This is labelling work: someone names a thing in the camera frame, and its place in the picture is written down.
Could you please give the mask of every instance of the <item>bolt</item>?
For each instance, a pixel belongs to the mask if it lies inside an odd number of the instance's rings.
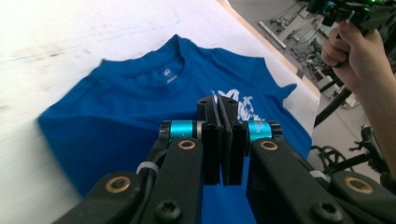
[[[160,202],[155,208],[155,216],[161,223],[175,223],[180,215],[180,206],[171,200]]]
[[[336,223],[343,220],[343,214],[333,203],[316,203],[314,212],[324,221]]]
[[[113,183],[111,183],[111,187],[113,187],[114,189],[120,189],[124,187],[125,184],[126,181],[124,179],[117,179]]]

